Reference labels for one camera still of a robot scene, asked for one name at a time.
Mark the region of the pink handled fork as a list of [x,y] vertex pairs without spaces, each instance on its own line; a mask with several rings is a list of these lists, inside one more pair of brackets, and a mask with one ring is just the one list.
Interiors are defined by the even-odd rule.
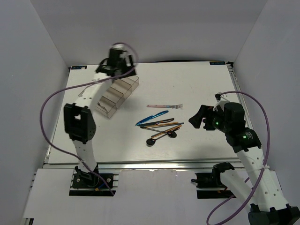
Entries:
[[182,109],[183,104],[179,105],[146,105],[148,108],[171,108],[171,109]]

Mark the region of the blue knife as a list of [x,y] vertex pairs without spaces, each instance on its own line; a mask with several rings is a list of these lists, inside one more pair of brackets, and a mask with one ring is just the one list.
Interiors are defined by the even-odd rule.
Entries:
[[145,123],[145,122],[147,122],[147,121],[150,121],[150,120],[152,120],[152,119],[154,119],[154,118],[157,118],[157,117],[159,117],[159,116],[162,116],[162,115],[164,115],[164,114],[166,114],[166,113],[168,113],[168,112],[169,112],[168,110],[165,110],[165,111],[161,111],[161,112],[159,112],[159,113],[157,113],[157,114],[155,114],[155,115],[151,115],[151,116],[149,116],[149,117],[146,117],[146,118],[142,119],[141,121],[137,122],[137,123],[135,124],[135,126],[141,125],[141,124],[143,124],[143,123]]

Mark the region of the black knife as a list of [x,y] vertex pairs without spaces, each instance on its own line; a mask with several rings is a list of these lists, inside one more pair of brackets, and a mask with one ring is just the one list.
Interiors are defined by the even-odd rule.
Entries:
[[170,118],[170,119],[166,119],[166,120],[160,120],[160,121],[156,121],[156,122],[150,122],[150,123],[143,123],[138,125],[139,127],[151,127],[151,126],[156,126],[156,125],[162,125],[162,124],[166,124],[166,123],[170,123],[174,121],[174,118]]

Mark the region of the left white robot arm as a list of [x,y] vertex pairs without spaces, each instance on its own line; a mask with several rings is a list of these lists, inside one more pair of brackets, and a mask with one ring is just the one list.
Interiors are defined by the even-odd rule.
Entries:
[[137,55],[132,47],[123,42],[113,44],[106,59],[103,59],[94,72],[91,82],[72,104],[65,104],[64,127],[72,140],[79,158],[78,170],[83,175],[83,182],[94,187],[99,182],[97,162],[94,157],[92,139],[96,133],[93,112],[102,95],[118,79],[136,75]]

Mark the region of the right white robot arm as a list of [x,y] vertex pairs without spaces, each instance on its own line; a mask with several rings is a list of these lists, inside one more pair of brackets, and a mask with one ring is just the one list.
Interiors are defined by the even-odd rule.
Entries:
[[300,210],[290,206],[273,179],[264,161],[262,144],[256,132],[246,127],[245,111],[239,103],[223,106],[202,105],[188,121],[199,129],[204,123],[207,131],[219,130],[225,134],[227,143],[233,148],[248,174],[252,187],[239,177],[230,163],[213,167],[212,183],[226,186],[237,199],[243,202],[252,225],[293,225],[300,218]]

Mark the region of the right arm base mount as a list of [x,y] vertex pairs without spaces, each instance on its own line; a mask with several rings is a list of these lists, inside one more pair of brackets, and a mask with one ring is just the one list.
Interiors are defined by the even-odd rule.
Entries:
[[198,199],[227,199],[231,196],[235,198],[226,186],[216,183],[212,173],[196,173],[191,182],[196,186]]

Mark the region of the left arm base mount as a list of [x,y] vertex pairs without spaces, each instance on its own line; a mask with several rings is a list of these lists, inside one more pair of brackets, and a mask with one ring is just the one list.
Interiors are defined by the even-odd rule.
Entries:
[[[118,187],[119,175],[113,173],[101,173],[100,175],[115,194]],[[74,172],[71,179],[69,196],[112,197],[113,195],[99,177],[96,177],[95,181],[84,180]]]

